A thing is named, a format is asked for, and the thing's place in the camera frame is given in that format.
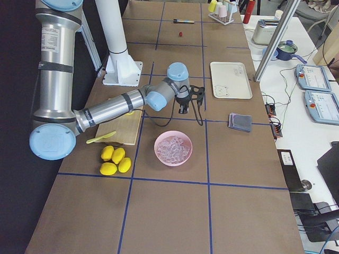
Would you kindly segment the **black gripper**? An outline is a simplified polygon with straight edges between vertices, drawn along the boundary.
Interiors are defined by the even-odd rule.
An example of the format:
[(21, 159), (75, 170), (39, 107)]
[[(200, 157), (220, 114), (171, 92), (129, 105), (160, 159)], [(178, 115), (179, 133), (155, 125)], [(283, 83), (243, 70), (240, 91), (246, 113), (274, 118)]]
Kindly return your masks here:
[(179, 113), (180, 114), (183, 114), (183, 106), (184, 106), (184, 113), (188, 113), (189, 111), (189, 102), (190, 102), (190, 97), (187, 96), (187, 97), (183, 97), (183, 98), (180, 98), (180, 97), (176, 97), (176, 101), (180, 104), (180, 109), (179, 109)]

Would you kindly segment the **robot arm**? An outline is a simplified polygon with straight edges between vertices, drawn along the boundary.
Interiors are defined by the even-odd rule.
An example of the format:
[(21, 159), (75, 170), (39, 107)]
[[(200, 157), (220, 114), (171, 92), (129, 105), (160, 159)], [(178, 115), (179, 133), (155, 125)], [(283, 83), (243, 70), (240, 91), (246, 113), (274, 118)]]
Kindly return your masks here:
[(97, 1), (110, 52), (107, 85), (133, 90), (79, 111), (72, 110), (75, 34), (83, 28), (82, 1), (36, 1), (41, 22), (40, 106), (34, 112), (29, 145), (44, 160), (59, 160), (75, 147), (88, 128), (116, 119), (144, 105), (162, 110), (172, 99), (184, 105), (191, 97), (189, 74), (183, 63), (172, 63), (156, 86), (139, 87), (142, 63), (128, 52), (118, 1)]

